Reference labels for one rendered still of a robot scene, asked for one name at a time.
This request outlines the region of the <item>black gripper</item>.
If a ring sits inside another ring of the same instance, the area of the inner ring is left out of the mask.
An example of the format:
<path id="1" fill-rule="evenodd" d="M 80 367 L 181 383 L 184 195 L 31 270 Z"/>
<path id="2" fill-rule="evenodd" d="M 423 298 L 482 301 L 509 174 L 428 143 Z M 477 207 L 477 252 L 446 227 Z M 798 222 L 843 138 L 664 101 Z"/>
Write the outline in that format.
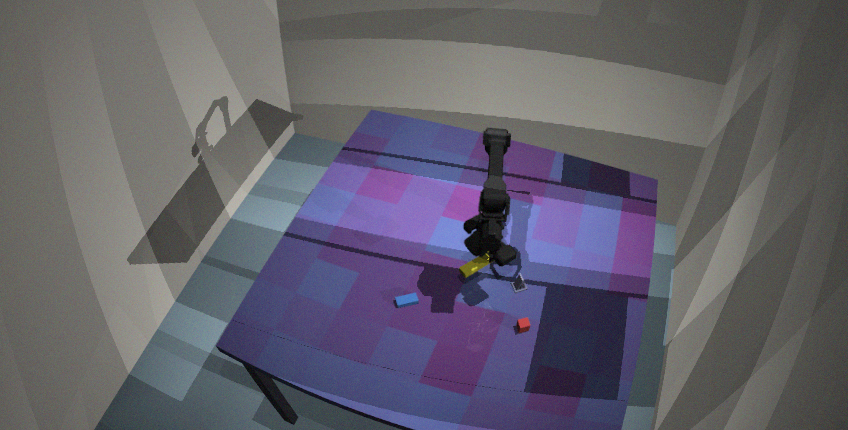
<path id="1" fill-rule="evenodd" d="M 479 228 L 481 230 L 482 221 L 478 220 L 478 215 L 472 217 L 468 221 L 464 223 L 464 230 L 470 234 L 472 230 L 476 232 Z M 479 227 L 478 227 L 479 226 Z M 492 263 L 495 261 L 499 266 L 504 266 L 508 264 L 508 262 L 514 260 L 516 258 L 516 251 L 510 246 L 505 245 L 503 241 L 501 241 L 501 247 L 495 251 L 488 251 L 487 255 L 489 256 L 489 261 Z"/>

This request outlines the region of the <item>blue rectangular block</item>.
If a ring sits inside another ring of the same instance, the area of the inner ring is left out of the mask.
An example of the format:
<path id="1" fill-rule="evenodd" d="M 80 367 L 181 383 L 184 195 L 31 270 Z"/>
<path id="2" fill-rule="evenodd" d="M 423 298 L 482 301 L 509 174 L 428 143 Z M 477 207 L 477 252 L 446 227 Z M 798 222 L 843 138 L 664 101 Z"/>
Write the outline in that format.
<path id="1" fill-rule="evenodd" d="M 418 304 L 419 300 L 417 298 L 416 292 L 410 293 L 407 295 L 395 297 L 396 305 L 398 308 L 400 307 L 408 307 L 414 304 Z"/>

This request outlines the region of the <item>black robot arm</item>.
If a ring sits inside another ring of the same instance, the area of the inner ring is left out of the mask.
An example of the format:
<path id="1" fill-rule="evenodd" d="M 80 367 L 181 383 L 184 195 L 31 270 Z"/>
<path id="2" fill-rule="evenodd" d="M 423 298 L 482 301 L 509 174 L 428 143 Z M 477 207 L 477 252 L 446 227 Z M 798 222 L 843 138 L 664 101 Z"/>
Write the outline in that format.
<path id="1" fill-rule="evenodd" d="M 495 251 L 501 247 L 501 224 L 502 221 L 507 221 L 510 212 L 511 198 L 506 193 L 506 184 L 502 179 L 503 156 L 508 152 L 510 141 L 511 133 L 508 133 L 507 129 L 484 130 L 483 145 L 489 155 L 489 166 L 488 179 L 484 182 L 479 196 L 478 220 L 482 221 L 482 225 L 481 230 L 478 226 L 477 231 L 464 240 L 466 248 L 473 256 L 482 257 L 487 251 Z"/>

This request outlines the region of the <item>yellow bar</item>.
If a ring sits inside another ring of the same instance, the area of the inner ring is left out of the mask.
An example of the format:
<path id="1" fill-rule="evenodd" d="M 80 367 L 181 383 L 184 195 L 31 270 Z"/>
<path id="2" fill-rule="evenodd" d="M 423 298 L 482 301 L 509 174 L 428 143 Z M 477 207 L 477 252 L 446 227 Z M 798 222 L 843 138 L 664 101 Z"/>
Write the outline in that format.
<path id="1" fill-rule="evenodd" d="M 482 257 L 478 256 L 470 262 L 459 267 L 459 272 L 466 278 L 475 271 L 484 268 L 489 264 L 491 264 L 489 261 L 489 256 L 487 255 L 487 253 L 485 253 Z"/>

